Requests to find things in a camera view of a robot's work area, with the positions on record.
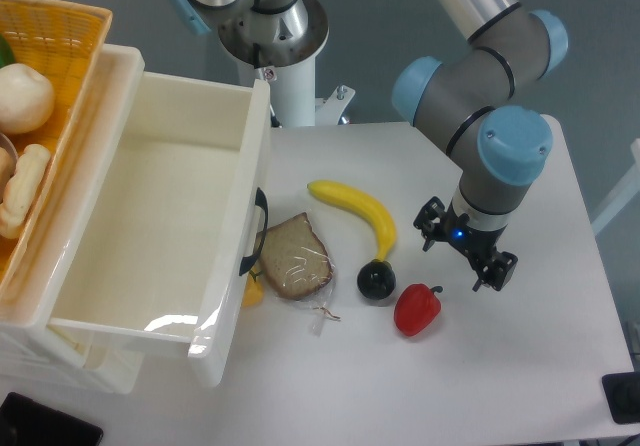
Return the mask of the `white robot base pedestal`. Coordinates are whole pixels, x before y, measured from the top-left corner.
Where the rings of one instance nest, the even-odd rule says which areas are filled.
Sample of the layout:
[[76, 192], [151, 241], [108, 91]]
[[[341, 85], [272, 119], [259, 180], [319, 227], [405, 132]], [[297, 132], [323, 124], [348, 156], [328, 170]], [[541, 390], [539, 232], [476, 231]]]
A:
[[316, 95], [316, 58], [329, 37], [328, 18], [317, 0], [296, 0], [273, 13], [250, 10], [218, 27], [235, 61], [239, 82], [270, 87], [274, 127], [344, 125], [355, 90], [343, 84], [326, 98]]

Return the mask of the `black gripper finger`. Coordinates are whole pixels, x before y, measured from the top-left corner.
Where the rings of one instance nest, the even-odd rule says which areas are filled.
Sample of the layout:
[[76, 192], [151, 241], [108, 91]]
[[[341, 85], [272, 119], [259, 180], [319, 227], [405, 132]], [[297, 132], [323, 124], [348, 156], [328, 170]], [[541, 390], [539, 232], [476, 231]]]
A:
[[477, 280], [472, 287], [477, 292], [482, 286], [501, 291], [510, 281], [518, 257], [509, 252], [494, 251], [487, 257], [473, 258], [472, 269], [477, 275]]
[[433, 196], [422, 206], [413, 226], [421, 233], [423, 252], [427, 252], [435, 243], [446, 241], [445, 219], [445, 206], [437, 196]]

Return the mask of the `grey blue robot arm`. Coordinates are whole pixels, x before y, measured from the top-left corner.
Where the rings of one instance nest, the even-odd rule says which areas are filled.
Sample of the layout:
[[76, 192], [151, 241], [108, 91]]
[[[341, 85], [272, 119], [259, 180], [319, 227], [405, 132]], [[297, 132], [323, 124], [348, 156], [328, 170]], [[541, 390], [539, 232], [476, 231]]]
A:
[[[337, 122], [337, 98], [315, 95], [315, 59], [328, 20], [317, 0], [170, 0], [195, 34], [216, 32], [240, 81], [271, 86], [274, 126]], [[541, 174], [553, 145], [549, 124], [511, 104], [517, 90], [551, 72], [565, 57], [563, 23], [519, 0], [439, 0], [470, 45], [453, 65], [423, 57], [396, 80], [391, 101], [461, 170], [449, 204], [430, 199], [415, 227], [426, 246], [445, 242], [460, 252], [477, 285], [502, 289], [517, 264], [497, 241], [510, 215]]]

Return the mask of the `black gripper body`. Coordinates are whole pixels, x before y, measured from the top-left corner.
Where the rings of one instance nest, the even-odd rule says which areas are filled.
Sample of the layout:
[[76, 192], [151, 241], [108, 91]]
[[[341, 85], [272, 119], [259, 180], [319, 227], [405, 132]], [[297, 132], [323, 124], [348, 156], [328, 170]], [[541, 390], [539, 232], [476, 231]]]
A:
[[435, 241], [444, 241], [463, 254], [476, 272], [487, 272], [497, 251], [496, 243], [505, 226], [481, 230], [471, 225], [466, 213], [457, 215], [453, 206], [447, 210], [439, 199], [433, 200]]

